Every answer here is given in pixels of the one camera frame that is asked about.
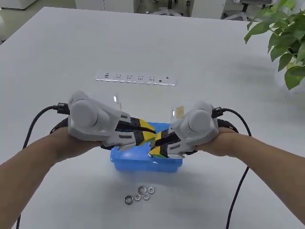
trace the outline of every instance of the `sticker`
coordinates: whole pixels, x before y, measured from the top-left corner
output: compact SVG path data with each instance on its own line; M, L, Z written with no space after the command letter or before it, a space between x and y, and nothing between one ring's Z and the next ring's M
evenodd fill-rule
M177 107L175 115L177 118L183 118L184 117L184 106Z

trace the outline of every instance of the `black wire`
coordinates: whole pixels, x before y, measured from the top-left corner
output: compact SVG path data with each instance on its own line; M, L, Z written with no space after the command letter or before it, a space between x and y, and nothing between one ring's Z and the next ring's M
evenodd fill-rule
M46 113L48 110L57 110L58 109L58 106L49 106L49 107L46 107L44 108L42 111L40 111L36 117L33 119L30 127L29 127L29 130L28 130L28 134L27 134L27 137L25 138L25 141L24 141L24 144L23 144L23 147L22 149L26 148L28 146L28 143L29 143L29 139L30 139L30 136L32 134L32 131L33 131L33 128L37 122L37 120L44 114ZM20 220L21 220L21 214L19 215L18 219L17 219L17 223L16 223L16 229L19 229L19 225L20 225Z
M235 110L228 109L228 108L222 108L222 111L223 111L223 112L225 112L225 111L231 112L231 113L235 114L237 117L239 117L240 120L243 122L244 126L246 127L246 130L247 130L247 132L248 132L248 135L249 135L249 136L252 136L251 131L250 131L250 128L248 127L248 124L246 123L246 121L244 120L244 118L243 118L239 113L237 113ZM242 184L243 184L244 178L246 177L248 171L249 171L249 167L246 168L246 170L244 171L244 174L243 174L242 178L240 179L240 181L239 181L239 183L238 183L238 186L237 186L237 189L236 189L236 192L235 192L233 201L232 201L231 206L230 206L230 210L229 210L228 219L227 219L227 223L226 223L225 229L229 229L229 227L230 227L230 221L231 221L232 211L233 211L233 208L234 208L234 205L235 205L235 202L236 202L236 199L237 199L239 190L240 190L240 188L241 188L241 186L242 186Z

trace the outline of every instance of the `blue plastic container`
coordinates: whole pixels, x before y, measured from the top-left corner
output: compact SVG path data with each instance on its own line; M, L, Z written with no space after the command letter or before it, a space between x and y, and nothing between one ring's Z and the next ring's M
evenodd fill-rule
M149 123L156 132L168 129L167 123ZM112 149L110 160L114 163L117 170L122 171L155 171L155 172L177 172L182 165L182 159L150 157L150 143L142 146L136 146L132 149L119 151L118 147Z

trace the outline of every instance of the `power strip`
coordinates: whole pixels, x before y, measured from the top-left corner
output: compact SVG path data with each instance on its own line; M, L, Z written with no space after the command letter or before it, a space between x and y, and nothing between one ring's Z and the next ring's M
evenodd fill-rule
M169 76L152 76L148 74L123 74L123 73L98 73L97 81L119 82L119 83L140 83L176 86L177 81Z

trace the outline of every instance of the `white cabinet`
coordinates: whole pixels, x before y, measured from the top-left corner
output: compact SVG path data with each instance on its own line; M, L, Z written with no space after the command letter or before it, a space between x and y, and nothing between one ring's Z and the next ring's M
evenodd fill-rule
M36 0L0 0L0 7L24 10Z
M134 13L135 2L134 0L75 0L78 9L127 13Z

